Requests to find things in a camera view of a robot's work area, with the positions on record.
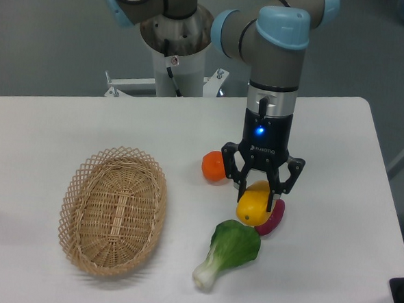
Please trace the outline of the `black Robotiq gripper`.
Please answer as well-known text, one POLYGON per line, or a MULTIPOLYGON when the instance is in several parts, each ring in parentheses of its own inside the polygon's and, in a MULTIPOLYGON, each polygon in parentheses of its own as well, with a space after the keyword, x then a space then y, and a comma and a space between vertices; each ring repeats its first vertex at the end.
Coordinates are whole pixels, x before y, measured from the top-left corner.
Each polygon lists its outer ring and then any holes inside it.
POLYGON ((246 109, 242 141, 238 144, 227 142, 221 149, 225 175, 233 180, 234 186, 238 189, 237 202, 247 189, 249 171, 256 169, 266 172, 267 164, 269 193, 266 211, 273 210, 275 202, 283 193, 287 195, 291 192, 305 166, 304 159, 288 157, 291 126, 292 115, 277 118, 260 117, 257 113, 246 109), (244 161, 241 169, 238 169, 235 161, 237 152, 244 161), (285 162, 289 178, 281 182, 279 167, 285 162))

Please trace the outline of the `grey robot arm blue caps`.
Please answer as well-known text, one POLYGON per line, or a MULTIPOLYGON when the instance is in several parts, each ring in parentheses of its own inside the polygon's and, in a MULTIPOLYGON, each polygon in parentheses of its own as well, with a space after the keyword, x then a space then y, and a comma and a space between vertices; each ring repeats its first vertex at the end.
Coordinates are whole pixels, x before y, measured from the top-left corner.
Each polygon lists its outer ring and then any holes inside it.
POLYGON ((213 16, 198 0, 106 0, 116 22, 138 25, 152 51, 156 94, 203 95, 204 56, 214 47, 250 66, 242 140, 222 148, 225 175, 243 195, 251 170, 266 174, 267 210, 289 193, 304 161, 288 152, 310 30, 334 19, 340 0, 269 0, 250 13, 213 16))

